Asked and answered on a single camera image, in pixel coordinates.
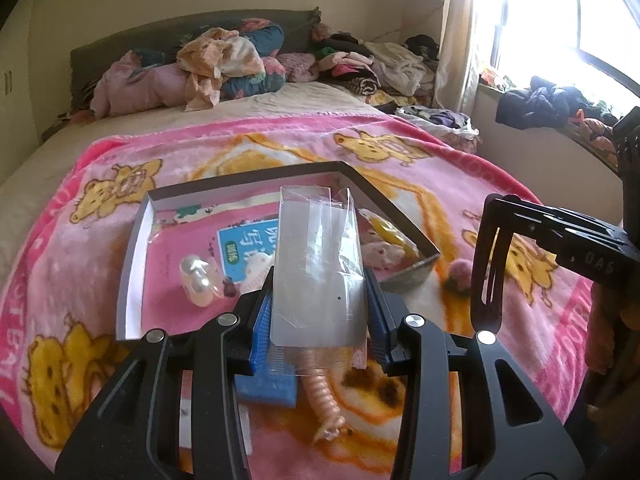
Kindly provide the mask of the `pink cartoon bear blanket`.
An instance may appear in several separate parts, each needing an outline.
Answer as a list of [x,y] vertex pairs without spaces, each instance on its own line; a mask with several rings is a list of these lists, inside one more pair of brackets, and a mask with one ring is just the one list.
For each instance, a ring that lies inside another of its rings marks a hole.
[[[1,405],[36,456],[53,467],[63,445],[127,351],[115,342],[122,266],[147,192],[178,183],[307,162],[344,160],[431,239],[440,256],[425,288],[407,298],[452,332],[471,335],[469,299],[453,287],[471,260],[491,193],[538,202],[514,177],[399,119],[373,114],[248,118],[149,134],[96,122],[43,145],[1,187]],[[229,210],[197,198],[152,229],[142,327],[188,332],[227,310],[264,278],[277,240],[274,200]],[[231,299],[210,308],[186,296],[183,255],[213,259]],[[521,235],[506,262],[500,341],[564,422],[586,374],[590,283]],[[311,443],[318,419],[302,395],[296,408],[250,405],[255,479],[385,479],[392,470],[405,386],[365,370],[332,374],[334,399],[352,434]]]

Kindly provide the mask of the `cream window curtain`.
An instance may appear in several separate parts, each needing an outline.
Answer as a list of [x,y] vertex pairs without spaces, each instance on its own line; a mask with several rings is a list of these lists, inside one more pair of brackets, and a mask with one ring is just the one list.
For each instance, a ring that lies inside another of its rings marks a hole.
[[445,0],[434,102],[470,116],[475,104],[485,40],[480,32],[483,0]]

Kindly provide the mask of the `pink pompom hair clip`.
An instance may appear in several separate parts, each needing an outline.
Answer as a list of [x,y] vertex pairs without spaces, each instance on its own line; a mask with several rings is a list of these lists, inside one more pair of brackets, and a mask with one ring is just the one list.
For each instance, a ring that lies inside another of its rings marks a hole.
[[450,263],[445,281],[445,289],[448,292],[462,297],[471,295],[472,287],[472,261],[459,258]]

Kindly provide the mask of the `clear plastic packet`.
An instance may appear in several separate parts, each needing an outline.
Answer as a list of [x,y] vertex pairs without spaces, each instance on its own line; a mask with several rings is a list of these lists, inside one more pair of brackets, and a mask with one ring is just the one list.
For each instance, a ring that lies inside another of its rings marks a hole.
[[366,280],[348,188],[280,189],[268,364],[310,376],[366,366]]

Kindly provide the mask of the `pile of mixed clothes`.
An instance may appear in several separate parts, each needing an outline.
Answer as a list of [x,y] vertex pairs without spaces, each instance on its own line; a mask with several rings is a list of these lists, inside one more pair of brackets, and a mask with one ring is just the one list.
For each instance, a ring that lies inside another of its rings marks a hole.
[[413,36],[402,44],[364,41],[321,23],[311,33],[311,51],[321,80],[371,105],[433,102],[438,45],[429,36]]

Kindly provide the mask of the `dark floral quilt roll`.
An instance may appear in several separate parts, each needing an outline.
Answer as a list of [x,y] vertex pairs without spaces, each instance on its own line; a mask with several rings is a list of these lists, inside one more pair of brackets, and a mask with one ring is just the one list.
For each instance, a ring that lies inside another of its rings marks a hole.
[[266,58],[244,30],[213,27],[185,44],[175,63],[139,67],[127,82],[147,84],[166,106],[208,110],[218,104],[228,80],[266,76]]

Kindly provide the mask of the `small blue box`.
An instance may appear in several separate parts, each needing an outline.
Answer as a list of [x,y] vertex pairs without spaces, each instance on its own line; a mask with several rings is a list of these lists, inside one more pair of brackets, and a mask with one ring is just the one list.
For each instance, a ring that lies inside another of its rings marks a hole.
[[242,402],[295,408],[297,382],[294,376],[258,373],[235,376],[236,396]]

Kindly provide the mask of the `pink pyjama bundle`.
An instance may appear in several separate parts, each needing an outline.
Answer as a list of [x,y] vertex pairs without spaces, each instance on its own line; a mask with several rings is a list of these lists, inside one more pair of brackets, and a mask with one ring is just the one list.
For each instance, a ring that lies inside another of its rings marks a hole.
[[177,63],[143,65],[141,51],[129,50],[102,75],[93,91],[94,118],[186,105],[189,74]]

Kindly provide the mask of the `bed with beige sheet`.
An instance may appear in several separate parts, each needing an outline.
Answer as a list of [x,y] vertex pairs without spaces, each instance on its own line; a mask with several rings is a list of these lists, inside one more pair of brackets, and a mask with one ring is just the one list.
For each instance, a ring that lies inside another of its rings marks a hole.
[[285,84],[279,91],[219,103],[211,110],[185,112],[180,107],[110,117],[63,128],[1,185],[1,278],[10,274],[27,235],[78,157],[108,136],[143,136],[165,130],[245,118],[290,115],[380,116],[375,107],[343,90],[311,82]]

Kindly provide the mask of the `peach patterned cloth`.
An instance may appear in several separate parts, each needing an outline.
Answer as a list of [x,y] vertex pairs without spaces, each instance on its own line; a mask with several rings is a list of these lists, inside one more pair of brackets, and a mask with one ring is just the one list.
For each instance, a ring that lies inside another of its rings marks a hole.
[[184,89],[187,112],[215,107],[220,101],[222,85],[228,79],[266,74],[254,44],[237,30],[219,27],[185,44],[176,60],[189,74]]

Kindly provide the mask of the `white built-in wardrobe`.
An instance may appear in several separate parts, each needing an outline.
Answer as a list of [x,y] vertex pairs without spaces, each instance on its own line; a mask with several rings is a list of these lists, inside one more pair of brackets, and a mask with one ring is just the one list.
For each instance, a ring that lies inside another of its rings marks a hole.
[[39,145],[29,88],[28,43],[33,4],[34,0],[18,0],[1,29],[2,183]]

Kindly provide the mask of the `pink floral scrunchie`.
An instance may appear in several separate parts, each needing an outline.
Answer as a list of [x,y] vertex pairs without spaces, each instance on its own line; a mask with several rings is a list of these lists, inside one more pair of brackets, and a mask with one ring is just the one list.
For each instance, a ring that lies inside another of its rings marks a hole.
[[382,240],[374,231],[360,235],[361,257],[365,266],[378,270],[393,270],[404,260],[404,248]]

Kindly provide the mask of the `dark jacket on sill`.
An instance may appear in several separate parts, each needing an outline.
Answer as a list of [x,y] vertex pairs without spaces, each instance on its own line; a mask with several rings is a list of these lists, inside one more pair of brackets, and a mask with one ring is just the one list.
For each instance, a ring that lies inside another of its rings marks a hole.
[[533,76],[527,89],[504,92],[495,121],[518,130],[562,128],[580,118],[600,119],[603,110],[580,90]]

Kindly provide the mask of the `grey cardboard box tray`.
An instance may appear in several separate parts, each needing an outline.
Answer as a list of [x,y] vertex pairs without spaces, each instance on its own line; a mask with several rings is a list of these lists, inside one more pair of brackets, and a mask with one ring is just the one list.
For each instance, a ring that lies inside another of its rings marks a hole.
[[117,297],[115,334],[136,341],[160,327],[170,334],[196,330],[234,303],[214,299],[206,307],[189,300],[180,278],[186,256],[216,262],[223,278],[241,285],[255,252],[277,243],[280,189],[290,185],[347,188],[357,208],[388,220],[419,249],[419,259],[398,271],[379,270],[378,280],[404,292],[420,285],[439,257],[437,247],[382,193],[372,178],[344,162],[241,172],[165,186],[146,193],[134,217]]

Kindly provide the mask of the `pink booklet with blue label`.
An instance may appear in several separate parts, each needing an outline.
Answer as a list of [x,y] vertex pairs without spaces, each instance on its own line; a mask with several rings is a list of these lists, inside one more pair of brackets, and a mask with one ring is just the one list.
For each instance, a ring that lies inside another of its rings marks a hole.
[[[277,202],[215,212],[174,211],[151,235],[143,285],[142,330],[161,328],[168,334],[196,330],[217,314],[229,311],[239,297],[246,260],[254,252],[273,255],[278,238]],[[180,278],[180,262],[188,255],[213,258],[224,280],[236,292],[200,308],[188,299]]]

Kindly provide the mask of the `dark green headboard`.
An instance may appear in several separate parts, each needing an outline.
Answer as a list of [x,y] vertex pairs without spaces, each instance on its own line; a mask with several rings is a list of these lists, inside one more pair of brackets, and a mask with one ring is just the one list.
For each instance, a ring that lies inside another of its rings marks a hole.
[[280,25],[284,32],[283,52],[305,52],[311,47],[314,26],[321,22],[321,11],[318,8],[213,11],[166,18],[116,32],[70,51],[70,107],[74,112],[86,108],[96,83],[126,52],[136,49],[162,52],[171,63],[180,48],[207,29],[237,29],[248,18],[264,18]]

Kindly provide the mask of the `pearl hair clip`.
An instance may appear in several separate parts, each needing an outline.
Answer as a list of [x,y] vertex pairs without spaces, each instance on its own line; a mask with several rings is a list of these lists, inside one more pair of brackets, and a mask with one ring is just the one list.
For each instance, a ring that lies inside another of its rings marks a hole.
[[180,262],[180,278],[186,296],[200,308],[224,298],[224,277],[213,258],[185,256]]

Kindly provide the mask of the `white earring card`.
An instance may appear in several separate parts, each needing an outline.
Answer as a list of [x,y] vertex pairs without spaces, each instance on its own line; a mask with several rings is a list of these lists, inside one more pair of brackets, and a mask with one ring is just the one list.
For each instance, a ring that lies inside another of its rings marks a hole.
[[[179,406],[179,422],[178,422],[178,445],[179,448],[190,450],[192,448],[192,422],[194,420],[202,420],[202,425],[207,424],[208,428],[213,430],[226,429],[224,421],[224,412],[216,411],[216,415],[204,415],[201,411],[194,412],[192,410],[192,401],[187,398],[180,399]],[[252,432],[250,431],[250,412],[248,407],[243,404],[238,405],[238,417],[236,421],[240,424],[238,436],[243,445],[246,456],[253,453]]]

